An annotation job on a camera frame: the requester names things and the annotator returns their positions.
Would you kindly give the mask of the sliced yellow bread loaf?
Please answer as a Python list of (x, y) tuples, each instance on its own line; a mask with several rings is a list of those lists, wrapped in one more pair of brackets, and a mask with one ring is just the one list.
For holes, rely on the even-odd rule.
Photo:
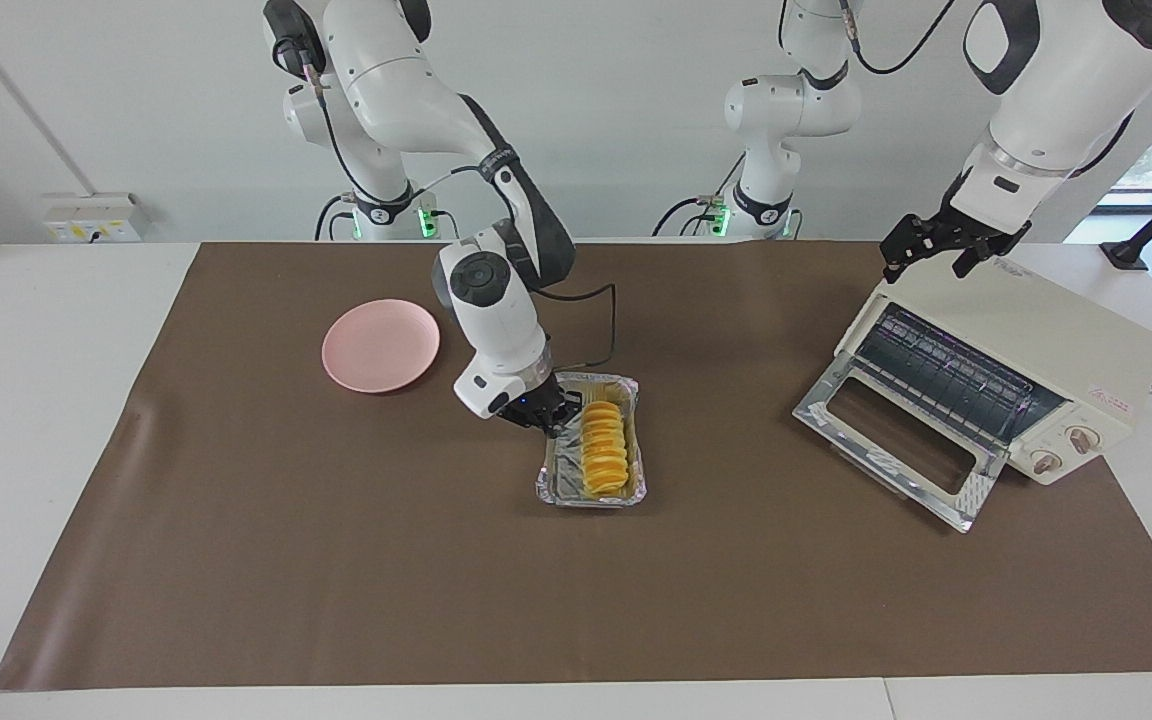
[(586, 497), (616, 495), (630, 479), (626, 415), (600, 400), (585, 406), (579, 420), (582, 488)]

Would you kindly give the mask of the aluminium foil tray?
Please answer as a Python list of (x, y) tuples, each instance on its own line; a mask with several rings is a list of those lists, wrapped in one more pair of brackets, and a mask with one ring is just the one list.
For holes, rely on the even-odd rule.
[(550, 438), (547, 455), (539, 473), (538, 497), (541, 501), (558, 507), (579, 509), (622, 509), (645, 500), (647, 484), (643, 464), (643, 452), (636, 435), (635, 414), (639, 401), (639, 382), (626, 376), (596, 374), (586, 372), (561, 372), (556, 376), (564, 393), (582, 393), (585, 406), (594, 401), (609, 401), (620, 407), (626, 419), (628, 441), (628, 471), (630, 479), (626, 488), (611, 497), (586, 497), (582, 488), (581, 473), (581, 414), (556, 438)]

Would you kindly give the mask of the white toaster oven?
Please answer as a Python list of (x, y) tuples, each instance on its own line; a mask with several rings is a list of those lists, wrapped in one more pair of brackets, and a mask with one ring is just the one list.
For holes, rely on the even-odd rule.
[[(1007, 258), (958, 279), (952, 253), (878, 283), (838, 342), (1007, 446), (1009, 465), (1043, 486), (1061, 480), (1134, 429), (1152, 384), (1152, 331)], [(1079, 455), (1068, 429), (1101, 437)], [(1059, 473), (1034, 479), (1030, 455)]]

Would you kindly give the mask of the glass oven door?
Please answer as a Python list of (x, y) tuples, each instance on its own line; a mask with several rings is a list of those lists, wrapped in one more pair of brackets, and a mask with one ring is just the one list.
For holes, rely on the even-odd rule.
[(1009, 458), (996, 437), (847, 353), (824, 370), (794, 415), (884, 488), (963, 535), (977, 523)]

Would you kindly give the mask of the pink plate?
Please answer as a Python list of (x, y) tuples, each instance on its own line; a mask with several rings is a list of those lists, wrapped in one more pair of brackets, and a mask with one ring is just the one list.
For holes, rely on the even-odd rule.
[(433, 314), (404, 300), (374, 300), (340, 314), (321, 344), (324, 372), (364, 395), (419, 381), (434, 364), (442, 333)]

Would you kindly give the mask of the brown table mat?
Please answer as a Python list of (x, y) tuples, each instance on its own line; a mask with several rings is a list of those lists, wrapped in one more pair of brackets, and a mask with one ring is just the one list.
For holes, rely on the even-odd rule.
[(434, 247), (200, 247), (0, 662), (0, 691), (1152, 670), (1152, 541), (1106, 462), (956, 533), (791, 409), (865, 243), (581, 247), (620, 287), (649, 492), (535, 495), (544, 437), (329, 381), (329, 324), (435, 306)]

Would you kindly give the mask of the white wall socket box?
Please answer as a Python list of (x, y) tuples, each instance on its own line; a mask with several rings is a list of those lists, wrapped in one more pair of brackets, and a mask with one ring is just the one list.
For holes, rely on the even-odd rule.
[(44, 227), (56, 243), (138, 243), (151, 220), (131, 194), (45, 194)]

